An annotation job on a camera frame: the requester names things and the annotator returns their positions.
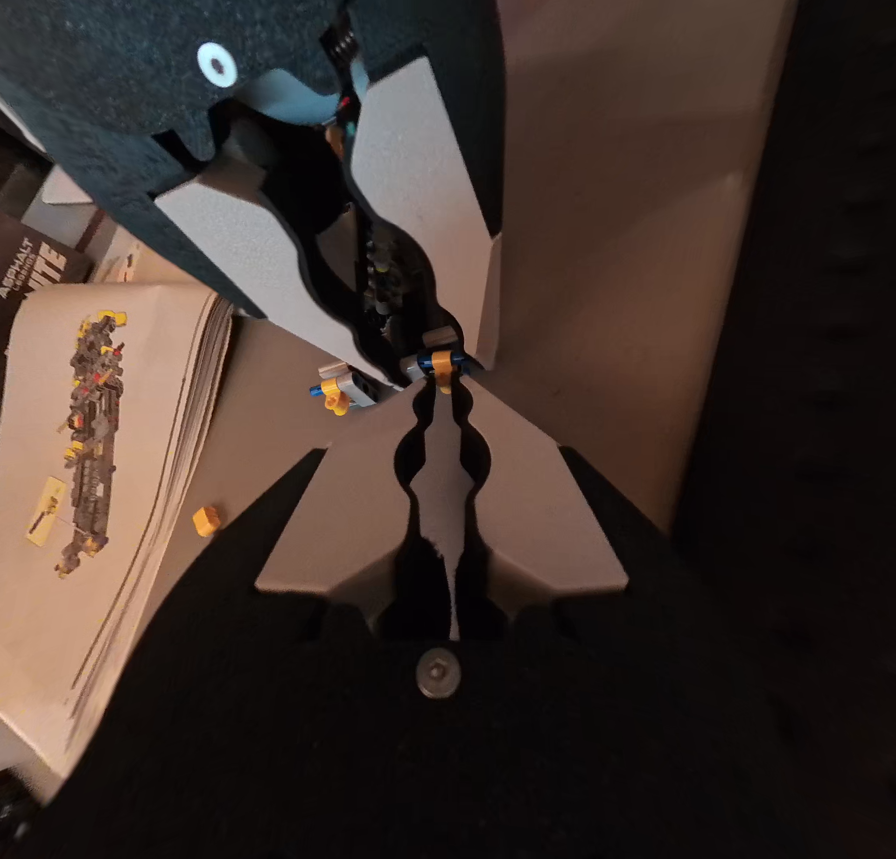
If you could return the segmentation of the dark dotted panel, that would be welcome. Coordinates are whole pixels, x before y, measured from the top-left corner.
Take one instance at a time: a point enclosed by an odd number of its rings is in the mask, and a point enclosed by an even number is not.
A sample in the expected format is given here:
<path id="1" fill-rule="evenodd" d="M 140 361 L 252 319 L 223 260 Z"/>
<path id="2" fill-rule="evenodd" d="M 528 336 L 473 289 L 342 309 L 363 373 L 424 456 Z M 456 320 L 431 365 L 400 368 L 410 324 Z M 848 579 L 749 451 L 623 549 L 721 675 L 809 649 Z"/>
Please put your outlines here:
<path id="1" fill-rule="evenodd" d="M 894 857 L 895 0 L 798 0 L 673 528 L 817 836 Z"/>

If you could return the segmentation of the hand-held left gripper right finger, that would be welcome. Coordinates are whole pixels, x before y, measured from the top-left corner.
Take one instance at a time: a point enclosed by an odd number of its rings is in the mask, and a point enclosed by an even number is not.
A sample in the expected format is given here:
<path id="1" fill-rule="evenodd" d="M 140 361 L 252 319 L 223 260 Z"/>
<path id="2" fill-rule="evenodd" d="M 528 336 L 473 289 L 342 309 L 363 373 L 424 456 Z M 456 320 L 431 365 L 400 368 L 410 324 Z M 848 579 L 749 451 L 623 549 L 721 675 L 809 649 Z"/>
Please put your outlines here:
<path id="1" fill-rule="evenodd" d="M 452 394 L 472 487 L 454 575 L 459 616 L 515 616 L 629 578 L 558 443 L 468 375 Z"/>

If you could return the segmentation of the toy brick car chassis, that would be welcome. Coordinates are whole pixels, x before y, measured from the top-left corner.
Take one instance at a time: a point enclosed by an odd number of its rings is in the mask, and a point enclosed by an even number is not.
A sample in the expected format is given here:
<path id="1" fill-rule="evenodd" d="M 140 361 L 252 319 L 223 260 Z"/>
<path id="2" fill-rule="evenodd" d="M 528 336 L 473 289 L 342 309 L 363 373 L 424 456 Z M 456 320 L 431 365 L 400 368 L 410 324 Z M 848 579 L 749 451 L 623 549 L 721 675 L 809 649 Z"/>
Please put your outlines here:
<path id="1" fill-rule="evenodd" d="M 422 352 L 461 351 L 468 361 L 462 374 L 484 369 L 465 350 L 459 324 L 438 304 L 431 266 L 408 235 L 348 206 L 317 242 L 329 271 L 323 283 L 329 288 L 341 284 L 330 297 L 338 311 L 357 315 L 351 322 L 358 325 L 359 352 L 375 367 L 375 372 L 363 372 L 346 360 L 322 366 L 320 382 L 309 392 L 321 397 L 330 412 L 341 417 L 381 403 L 410 383 L 433 381 L 417 367 Z"/>

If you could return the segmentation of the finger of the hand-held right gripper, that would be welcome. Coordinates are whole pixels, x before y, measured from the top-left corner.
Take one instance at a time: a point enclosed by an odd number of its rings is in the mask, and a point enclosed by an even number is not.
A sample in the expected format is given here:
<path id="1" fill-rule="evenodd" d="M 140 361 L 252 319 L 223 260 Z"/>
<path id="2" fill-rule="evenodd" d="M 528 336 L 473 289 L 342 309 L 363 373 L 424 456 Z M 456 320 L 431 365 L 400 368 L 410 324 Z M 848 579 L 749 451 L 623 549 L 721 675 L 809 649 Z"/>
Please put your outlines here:
<path id="1" fill-rule="evenodd" d="M 365 92 L 350 174 L 378 218 L 422 252 L 434 299 L 484 369 L 500 338 L 502 235 L 491 236 L 429 60 Z"/>
<path id="2" fill-rule="evenodd" d="M 332 270 L 302 205 L 287 215 L 264 193 L 268 174 L 223 156 L 160 194 L 156 208 L 272 324 L 387 388 L 403 388 L 391 350 L 367 326 L 361 297 Z"/>

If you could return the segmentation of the yellow connector with blue pin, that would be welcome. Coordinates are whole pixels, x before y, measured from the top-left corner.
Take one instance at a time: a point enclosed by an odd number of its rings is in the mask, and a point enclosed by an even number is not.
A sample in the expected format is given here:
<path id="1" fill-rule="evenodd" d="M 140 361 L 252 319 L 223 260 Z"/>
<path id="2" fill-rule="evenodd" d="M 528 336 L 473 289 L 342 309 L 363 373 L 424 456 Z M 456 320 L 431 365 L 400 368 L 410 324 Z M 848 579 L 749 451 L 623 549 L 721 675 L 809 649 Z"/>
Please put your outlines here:
<path id="1" fill-rule="evenodd" d="M 434 379 L 442 394 L 450 395 L 453 390 L 454 373 L 463 373 L 468 361 L 461 351 L 441 349 L 419 353 L 416 363 L 425 377 Z"/>

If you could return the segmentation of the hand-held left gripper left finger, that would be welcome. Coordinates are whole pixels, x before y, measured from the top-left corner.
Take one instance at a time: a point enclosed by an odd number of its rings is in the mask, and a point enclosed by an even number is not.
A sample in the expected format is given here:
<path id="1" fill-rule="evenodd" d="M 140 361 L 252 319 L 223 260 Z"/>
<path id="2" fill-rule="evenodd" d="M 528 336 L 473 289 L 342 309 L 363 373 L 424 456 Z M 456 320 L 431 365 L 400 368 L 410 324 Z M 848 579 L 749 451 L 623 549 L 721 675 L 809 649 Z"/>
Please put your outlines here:
<path id="1" fill-rule="evenodd" d="M 375 629 L 435 628 L 435 550 L 410 482 L 425 463 L 434 384 L 352 417 L 327 448 L 255 585 L 357 607 Z"/>

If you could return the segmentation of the dark toy set box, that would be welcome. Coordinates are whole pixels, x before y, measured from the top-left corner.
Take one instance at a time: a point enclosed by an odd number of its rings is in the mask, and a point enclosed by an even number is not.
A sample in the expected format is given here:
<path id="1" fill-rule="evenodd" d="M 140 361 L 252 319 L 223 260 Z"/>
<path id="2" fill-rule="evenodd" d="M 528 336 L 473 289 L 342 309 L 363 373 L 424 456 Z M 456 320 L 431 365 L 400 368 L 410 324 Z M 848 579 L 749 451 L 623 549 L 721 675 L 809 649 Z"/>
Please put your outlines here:
<path id="1" fill-rule="evenodd" d="M 83 253 L 2 212 L 1 352 L 8 347 L 14 317 L 30 293 L 43 286 L 84 283 L 93 267 Z"/>

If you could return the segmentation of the building instruction book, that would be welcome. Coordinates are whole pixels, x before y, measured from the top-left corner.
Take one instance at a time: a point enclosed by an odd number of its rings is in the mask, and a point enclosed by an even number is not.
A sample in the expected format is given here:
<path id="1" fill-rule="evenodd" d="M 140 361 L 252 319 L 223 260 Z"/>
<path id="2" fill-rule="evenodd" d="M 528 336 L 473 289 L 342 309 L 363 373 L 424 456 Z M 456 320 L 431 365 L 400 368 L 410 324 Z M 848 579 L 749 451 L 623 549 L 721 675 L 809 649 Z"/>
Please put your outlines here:
<path id="1" fill-rule="evenodd" d="M 2 771 L 68 777 L 124 671 L 210 426 L 232 305 L 197 283 L 45 286 L 1 439 Z"/>

